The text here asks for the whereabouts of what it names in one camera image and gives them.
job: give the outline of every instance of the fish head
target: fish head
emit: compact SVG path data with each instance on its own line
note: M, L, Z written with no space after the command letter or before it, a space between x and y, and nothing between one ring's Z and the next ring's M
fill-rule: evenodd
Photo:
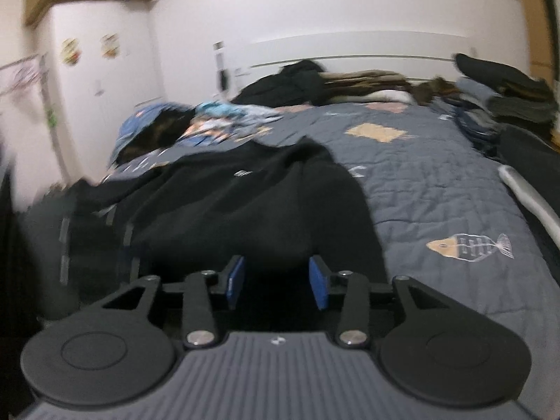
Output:
M444 238L442 240L433 240L426 243L426 246L432 251L436 251L446 258L458 258L459 248L457 240L453 237Z

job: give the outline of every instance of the white logo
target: white logo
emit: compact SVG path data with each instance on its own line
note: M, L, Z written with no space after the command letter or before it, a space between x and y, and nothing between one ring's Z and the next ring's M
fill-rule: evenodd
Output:
M364 175L360 174L357 171L361 171L361 170L364 170L366 168L367 168L366 166L355 166L355 167L352 167L348 172L350 172L350 175L352 175L355 179L359 179L359 178L361 179L361 178L364 177Z
M271 339L271 343L273 345L282 345L286 343L286 338L282 338L281 336L277 336L276 338Z
M235 172L235 174L233 174L233 175L235 175L236 177L244 177L245 175L249 175L249 174L252 174L252 173L253 173L253 171L250 171L250 172L247 172L247 171L237 171L237 172Z

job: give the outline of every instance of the green object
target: green object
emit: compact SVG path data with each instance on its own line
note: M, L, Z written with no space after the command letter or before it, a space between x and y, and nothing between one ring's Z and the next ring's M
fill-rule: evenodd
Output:
M56 127L57 125L57 116L54 114L54 110L47 109L47 123L49 127Z

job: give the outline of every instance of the white cabinet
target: white cabinet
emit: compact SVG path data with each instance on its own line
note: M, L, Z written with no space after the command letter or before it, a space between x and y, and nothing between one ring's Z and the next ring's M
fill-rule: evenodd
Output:
M102 38L118 35L119 55L103 57ZM122 122L139 103L162 97L147 3L81 1L53 6L36 30L46 54L49 91L73 179L99 181ZM81 52L62 61L65 40Z

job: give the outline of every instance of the fish tail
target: fish tail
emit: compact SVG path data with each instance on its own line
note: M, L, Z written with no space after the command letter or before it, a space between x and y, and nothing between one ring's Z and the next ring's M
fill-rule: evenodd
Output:
M513 253L511 252L511 242L507 235L505 235L504 233L500 234L500 236L498 237L498 241L496 242L496 247L503 255L513 259Z

